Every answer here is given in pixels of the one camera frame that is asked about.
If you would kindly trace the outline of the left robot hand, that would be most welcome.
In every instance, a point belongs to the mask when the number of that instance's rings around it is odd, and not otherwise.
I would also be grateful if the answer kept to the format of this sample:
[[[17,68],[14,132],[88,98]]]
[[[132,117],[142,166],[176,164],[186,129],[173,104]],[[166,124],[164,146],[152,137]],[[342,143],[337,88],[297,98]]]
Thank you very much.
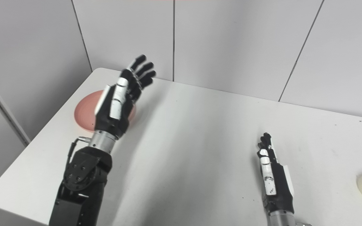
[[[119,139],[129,127],[129,116],[145,87],[156,76],[154,63],[142,54],[120,73],[114,85],[107,85],[95,107],[95,131],[104,131]]]

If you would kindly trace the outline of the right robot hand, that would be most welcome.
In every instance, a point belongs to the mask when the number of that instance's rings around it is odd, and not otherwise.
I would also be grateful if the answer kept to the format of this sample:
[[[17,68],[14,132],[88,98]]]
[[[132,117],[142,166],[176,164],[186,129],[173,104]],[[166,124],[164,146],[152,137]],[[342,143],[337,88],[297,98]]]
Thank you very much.
[[[288,166],[279,163],[269,133],[265,132],[260,137],[258,148],[257,156],[264,185],[264,208],[268,213],[281,211],[294,214],[293,183]]]

